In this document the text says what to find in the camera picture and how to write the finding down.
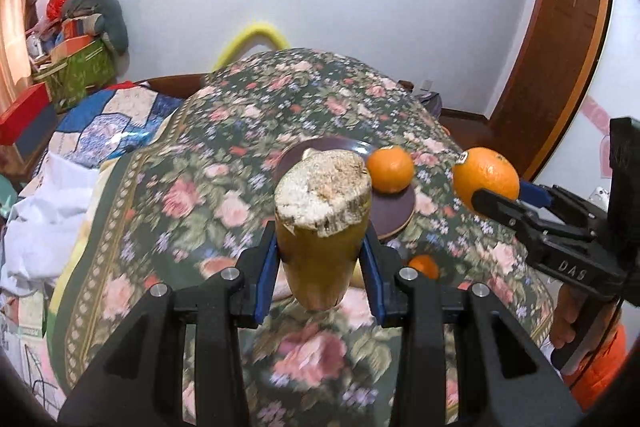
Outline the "right hand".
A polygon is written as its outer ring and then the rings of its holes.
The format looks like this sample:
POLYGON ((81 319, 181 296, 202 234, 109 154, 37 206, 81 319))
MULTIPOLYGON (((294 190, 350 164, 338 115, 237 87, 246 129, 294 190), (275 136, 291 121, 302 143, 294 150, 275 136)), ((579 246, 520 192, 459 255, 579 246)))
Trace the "right hand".
POLYGON ((558 299, 553 312, 553 319, 549 333, 550 343, 554 349, 561 349, 575 338, 573 324, 577 320, 580 300, 574 296, 572 288, 563 284, 560 287, 558 299))

